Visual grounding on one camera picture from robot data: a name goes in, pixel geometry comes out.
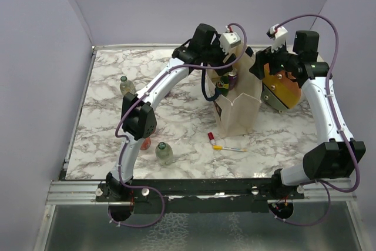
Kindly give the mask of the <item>purple soda can front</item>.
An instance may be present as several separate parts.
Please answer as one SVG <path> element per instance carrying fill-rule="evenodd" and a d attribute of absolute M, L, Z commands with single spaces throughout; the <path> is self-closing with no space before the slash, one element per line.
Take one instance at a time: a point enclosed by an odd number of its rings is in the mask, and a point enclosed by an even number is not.
<path fill-rule="evenodd" d="M 234 69 L 232 70 L 231 72 L 228 73 L 228 77 L 229 77 L 229 91 L 233 90 L 234 87 L 236 86 L 237 84 L 237 71 Z"/>

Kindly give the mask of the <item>green glass bottle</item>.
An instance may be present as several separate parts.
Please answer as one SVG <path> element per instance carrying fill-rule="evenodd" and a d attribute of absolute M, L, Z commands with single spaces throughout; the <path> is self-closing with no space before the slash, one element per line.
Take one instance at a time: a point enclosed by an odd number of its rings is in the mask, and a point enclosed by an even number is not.
<path fill-rule="evenodd" d="M 226 73 L 222 75 L 219 78 L 219 80 L 216 82 L 216 92 L 226 97 L 229 94 L 229 91 L 230 91 L 229 88 L 230 88 L 229 74 Z"/>

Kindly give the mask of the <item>beige canvas bag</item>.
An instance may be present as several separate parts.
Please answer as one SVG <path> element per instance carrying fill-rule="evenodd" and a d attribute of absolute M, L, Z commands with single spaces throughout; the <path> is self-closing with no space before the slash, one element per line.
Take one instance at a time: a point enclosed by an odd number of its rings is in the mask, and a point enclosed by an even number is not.
<path fill-rule="evenodd" d="M 247 47 L 245 54 L 232 66 L 232 70 L 237 71 L 236 86 L 226 97 L 219 95 L 213 102 L 214 117 L 222 138 L 245 135 L 253 129 L 262 92 L 261 80 L 249 72 L 255 58 L 253 50 Z M 220 77 L 214 70 L 207 71 L 206 84 L 210 96 L 214 95 L 216 82 Z"/>

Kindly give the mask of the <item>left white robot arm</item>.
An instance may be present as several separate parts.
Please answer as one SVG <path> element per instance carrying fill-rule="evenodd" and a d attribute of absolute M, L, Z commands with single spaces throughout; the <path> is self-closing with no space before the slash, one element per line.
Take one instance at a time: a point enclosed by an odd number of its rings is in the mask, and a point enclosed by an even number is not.
<path fill-rule="evenodd" d="M 225 32 L 218 33 L 207 24 L 199 24 L 194 35 L 178 46 L 162 71 L 135 94 L 123 96 L 121 119 L 115 129 L 115 136 L 123 140 L 115 167 L 108 174 L 114 178 L 109 193 L 121 201 L 129 196 L 130 181 L 136 158 L 142 143 L 156 129 L 155 110 L 163 98 L 191 72 L 212 69 L 228 72 L 239 59 L 231 55 L 233 48 L 241 44 L 241 37 L 226 26 Z"/>

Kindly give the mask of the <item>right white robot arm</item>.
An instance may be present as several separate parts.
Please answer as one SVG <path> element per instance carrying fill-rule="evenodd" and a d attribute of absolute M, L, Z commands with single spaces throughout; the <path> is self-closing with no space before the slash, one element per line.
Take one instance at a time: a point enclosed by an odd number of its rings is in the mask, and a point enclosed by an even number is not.
<path fill-rule="evenodd" d="M 358 172 L 358 163 L 365 154 L 364 142 L 354 139 L 342 117 L 329 64 L 318 61 L 319 34 L 297 31 L 292 52 L 287 50 L 287 34 L 282 26 L 271 27 L 267 35 L 273 44 L 256 52 L 249 71 L 263 83 L 261 97 L 279 112 L 292 109 L 302 97 L 306 98 L 318 145 L 298 165 L 275 172 L 277 180 L 270 183 L 270 192 L 277 199 L 288 195 L 291 186 L 349 177 Z"/>

